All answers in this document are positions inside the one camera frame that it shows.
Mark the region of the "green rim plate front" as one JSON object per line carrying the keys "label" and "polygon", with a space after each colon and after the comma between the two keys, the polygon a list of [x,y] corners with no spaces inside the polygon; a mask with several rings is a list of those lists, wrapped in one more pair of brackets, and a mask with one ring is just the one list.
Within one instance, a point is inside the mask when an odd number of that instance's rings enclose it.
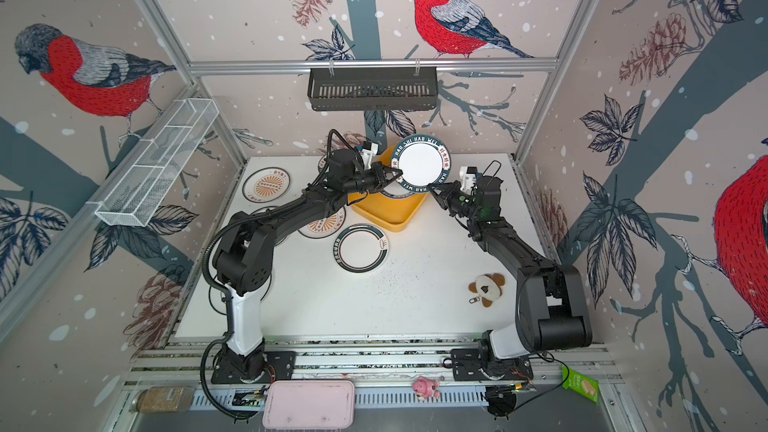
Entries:
{"label": "green rim plate front", "polygon": [[394,149],[390,166],[402,175],[399,185],[414,194],[428,193],[430,185],[447,181],[452,159],[446,145],[429,135],[417,134],[403,139]]}

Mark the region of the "orange sunburst plate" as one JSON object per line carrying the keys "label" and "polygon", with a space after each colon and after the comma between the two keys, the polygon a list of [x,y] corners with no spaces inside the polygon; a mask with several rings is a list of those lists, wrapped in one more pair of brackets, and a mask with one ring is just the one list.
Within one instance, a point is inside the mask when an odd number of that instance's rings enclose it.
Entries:
{"label": "orange sunburst plate", "polygon": [[299,233],[309,239],[324,239],[334,235],[346,221],[346,209],[341,208],[328,218],[314,221],[299,230]]}
{"label": "orange sunburst plate", "polygon": [[244,181],[241,192],[251,203],[268,203],[282,197],[289,189],[291,177],[278,167],[257,170]]}

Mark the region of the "green red rim plate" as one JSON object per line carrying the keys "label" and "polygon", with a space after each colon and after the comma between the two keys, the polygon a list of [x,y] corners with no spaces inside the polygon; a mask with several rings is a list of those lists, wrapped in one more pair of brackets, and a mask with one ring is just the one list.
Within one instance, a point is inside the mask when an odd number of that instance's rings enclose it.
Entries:
{"label": "green red rim plate", "polygon": [[412,197],[421,197],[420,193],[407,190],[397,182],[385,187],[380,194],[391,200],[407,200]]}

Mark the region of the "orange plate under arm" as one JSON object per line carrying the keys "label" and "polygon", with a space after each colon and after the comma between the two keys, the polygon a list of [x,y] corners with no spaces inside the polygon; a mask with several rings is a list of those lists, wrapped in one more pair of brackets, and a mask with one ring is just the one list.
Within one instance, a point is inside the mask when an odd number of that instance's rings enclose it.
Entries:
{"label": "orange plate under arm", "polygon": [[248,214],[246,219],[250,221],[269,221],[278,216],[278,213],[275,213],[276,209],[276,206],[264,206]]}

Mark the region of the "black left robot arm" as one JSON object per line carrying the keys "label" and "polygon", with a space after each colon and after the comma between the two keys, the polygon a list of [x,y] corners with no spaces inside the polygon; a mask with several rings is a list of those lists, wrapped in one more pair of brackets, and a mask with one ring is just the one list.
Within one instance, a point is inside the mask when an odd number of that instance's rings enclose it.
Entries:
{"label": "black left robot arm", "polygon": [[348,205],[351,194],[373,195],[403,172],[380,162],[366,163],[356,149],[330,152],[317,177],[300,196],[261,214],[238,212],[211,239],[202,256],[202,275],[221,294],[226,331],[216,341],[218,365],[254,381],[266,369],[260,325],[264,290],[271,283],[277,242]]}

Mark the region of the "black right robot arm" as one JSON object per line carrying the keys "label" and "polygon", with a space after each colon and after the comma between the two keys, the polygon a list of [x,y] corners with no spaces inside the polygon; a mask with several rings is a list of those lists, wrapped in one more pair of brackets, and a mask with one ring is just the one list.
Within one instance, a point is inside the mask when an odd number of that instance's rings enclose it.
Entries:
{"label": "black right robot arm", "polygon": [[441,209],[458,218],[468,237],[494,257],[516,282],[512,323],[487,331],[479,345],[480,368],[498,377],[515,359],[593,342],[584,286],[578,270],[537,252],[502,216],[502,180],[480,175],[466,192],[462,183],[430,184]]}

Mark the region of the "yellow plastic bin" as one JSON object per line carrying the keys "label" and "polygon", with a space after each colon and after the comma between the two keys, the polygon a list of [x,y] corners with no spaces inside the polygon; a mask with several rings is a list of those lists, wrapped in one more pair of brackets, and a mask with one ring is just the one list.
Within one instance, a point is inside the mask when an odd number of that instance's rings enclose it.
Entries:
{"label": "yellow plastic bin", "polygon": [[427,199],[426,194],[407,200],[391,200],[380,193],[368,195],[351,206],[361,217],[387,231],[398,233],[405,230]]}

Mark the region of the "brown white plush toy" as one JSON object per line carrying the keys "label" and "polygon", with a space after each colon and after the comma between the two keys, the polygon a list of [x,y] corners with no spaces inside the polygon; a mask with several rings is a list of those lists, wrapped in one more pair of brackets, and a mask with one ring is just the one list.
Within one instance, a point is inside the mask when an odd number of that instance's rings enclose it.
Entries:
{"label": "brown white plush toy", "polygon": [[480,303],[484,308],[490,308],[503,296],[505,285],[506,279],[503,274],[480,275],[468,286],[468,290],[472,294],[469,303]]}

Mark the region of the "pink pig toy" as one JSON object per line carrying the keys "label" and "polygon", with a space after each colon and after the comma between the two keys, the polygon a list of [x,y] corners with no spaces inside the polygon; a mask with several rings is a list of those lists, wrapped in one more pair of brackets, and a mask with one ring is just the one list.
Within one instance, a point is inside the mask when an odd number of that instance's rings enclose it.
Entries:
{"label": "pink pig toy", "polygon": [[426,402],[440,399],[440,382],[420,376],[412,384],[412,390],[419,401]]}

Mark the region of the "green snack packet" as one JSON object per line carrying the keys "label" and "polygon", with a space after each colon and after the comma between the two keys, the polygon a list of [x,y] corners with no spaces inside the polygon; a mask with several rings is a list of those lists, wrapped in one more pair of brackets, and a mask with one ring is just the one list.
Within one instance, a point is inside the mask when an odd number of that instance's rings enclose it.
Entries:
{"label": "green snack packet", "polygon": [[596,380],[569,368],[567,365],[562,366],[562,371],[563,389],[570,390],[594,403],[599,402],[600,386]]}

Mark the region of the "pink plastic tray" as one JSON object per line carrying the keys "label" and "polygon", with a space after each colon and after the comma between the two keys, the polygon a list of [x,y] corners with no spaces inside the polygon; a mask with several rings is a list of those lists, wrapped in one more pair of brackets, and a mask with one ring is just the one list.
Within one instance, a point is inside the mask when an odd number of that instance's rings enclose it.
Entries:
{"label": "pink plastic tray", "polygon": [[271,385],[262,425],[275,430],[347,429],[354,420],[355,386],[347,380],[285,380]]}

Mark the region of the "brown grain bag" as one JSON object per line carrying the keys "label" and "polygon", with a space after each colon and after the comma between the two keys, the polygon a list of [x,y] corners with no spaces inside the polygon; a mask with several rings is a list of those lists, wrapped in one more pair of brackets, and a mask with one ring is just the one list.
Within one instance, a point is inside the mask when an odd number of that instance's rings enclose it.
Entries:
{"label": "brown grain bag", "polygon": [[152,387],[139,393],[134,410],[143,414],[187,412],[194,393],[193,388],[186,386]]}

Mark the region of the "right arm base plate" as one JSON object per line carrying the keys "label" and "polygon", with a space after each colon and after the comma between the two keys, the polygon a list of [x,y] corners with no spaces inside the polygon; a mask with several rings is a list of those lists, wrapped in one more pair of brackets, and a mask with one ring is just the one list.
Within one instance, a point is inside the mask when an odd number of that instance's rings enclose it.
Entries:
{"label": "right arm base plate", "polygon": [[527,356],[498,359],[491,352],[480,348],[452,349],[442,365],[450,369],[453,379],[459,382],[533,380]]}

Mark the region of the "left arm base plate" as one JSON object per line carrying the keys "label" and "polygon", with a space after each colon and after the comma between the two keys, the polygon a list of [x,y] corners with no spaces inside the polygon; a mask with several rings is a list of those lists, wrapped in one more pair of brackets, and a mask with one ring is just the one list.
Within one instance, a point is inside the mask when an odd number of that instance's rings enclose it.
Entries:
{"label": "left arm base plate", "polygon": [[254,350],[241,356],[225,348],[216,354],[211,382],[213,384],[271,384],[290,380],[295,366],[293,351],[264,352]]}

